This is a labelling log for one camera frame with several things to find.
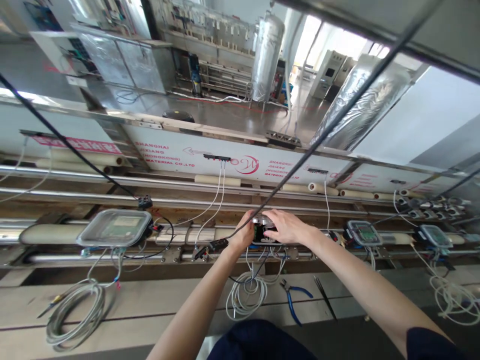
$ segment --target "hand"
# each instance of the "hand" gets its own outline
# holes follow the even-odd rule
[[[253,214],[253,210],[247,211],[235,229],[238,229],[240,226],[245,224]],[[239,232],[237,232],[228,242],[228,247],[236,250],[238,255],[244,252],[244,250],[252,243],[254,240],[254,224],[252,221],[249,221]]]
[[[316,227],[307,225],[289,212],[272,209],[264,211],[263,214],[273,221],[277,229],[277,231],[267,230],[263,234],[282,244],[305,245],[306,241],[315,238],[320,233]]]

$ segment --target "blue-handled pliers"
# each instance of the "blue-handled pliers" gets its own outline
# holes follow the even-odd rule
[[[294,305],[292,304],[292,295],[290,295],[290,290],[300,291],[300,292],[306,294],[310,299],[312,299],[314,296],[307,289],[304,289],[303,287],[290,286],[285,279],[281,280],[280,285],[286,291],[286,296],[288,298],[288,307],[290,308],[291,317],[293,318],[293,320],[295,320],[296,324],[299,327],[301,327],[302,323],[300,322],[297,315],[295,315],[295,310],[294,310]]]

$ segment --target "dark clothing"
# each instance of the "dark clothing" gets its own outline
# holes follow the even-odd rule
[[[466,360],[443,336],[421,327],[408,331],[408,360]],[[266,320],[247,320],[233,326],[211,350],[208,360],[313,360],[305,346]]]

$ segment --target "gray floor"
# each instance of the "gray floor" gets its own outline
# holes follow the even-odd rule
[[[55,72],[48,58],[33,41],[0,44],[0,71],[21,91],[81,101],[78,94],[68,85],[65,76]],[[267,130],[283,132],[286,129],[288,113],[274,105],[268,105],[265,112],[261,106],[253,104],[219,104],[205,101],[165,96],[156,93],[143,94],[125,90],[118,86],[105,85],[95,79],[89,80],[92,92],[108,108],[126,110],[132,113],[146,113],[161,116],[165,110],[185,110],[193,115],[195,121],[215,127],[227,128],[251,134],[263,135]],[[310,98],[308,92],[311,83],[304,81],[301,91],[301,104],[298,103],[298,84],[292,91],[291,121],[287,133],[294,135],[298,117],[297,137],[302,143],[310,142],[321,119],[330,104]]]
[[[477,359],[480,353],[478,326],[460,326],[439,318],[435,307],[424,311],[430,316],[468,359]],[[303,327],[288,326],[283,329],[301,342],[318,359],[389,359],[402,360],[397,348],[385,333],[373,322],[363,317],[305,324]],[[139,346],[122,350],[102,351],[85,355],[65,356],[64,360],[123,360],[145,359],[152,346]]]

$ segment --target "electronic meter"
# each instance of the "electronic meter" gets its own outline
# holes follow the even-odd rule
[[[268,217],[263,214],[259,214],[255,216],[252,220],[255,234],[253,236],[252,245],[257,246],[267,246],[267,247],[275,247],[275,246],[283,246],[281,242],[276,241],[270,237],[264,236],[265,230],[272,230],[277,231],[274,222]]]
[[[382,237],[368,221],[350,220],[344,227],[343,237],[363,247],[375,247],[382,244]]]
[[[108,209],[99,212],[78,235],[83,247],[127,248],[152,234],[147,211]]]
[[[423,243],[430,243],[440,249],[453,247],[450,238],[435,225],[420,225],[415,229],[415,240]]]

